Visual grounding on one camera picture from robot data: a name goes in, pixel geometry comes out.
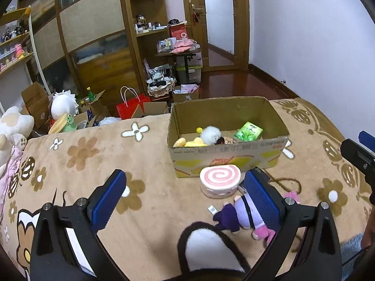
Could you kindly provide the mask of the person's hand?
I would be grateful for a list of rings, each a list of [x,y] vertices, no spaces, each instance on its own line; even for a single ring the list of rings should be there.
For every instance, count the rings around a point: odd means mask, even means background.
[[[365,249],[374,243],[375,234],[375,208],[372,206],[367,225],[365,227],[365,232],[361,241],[361,248]]]

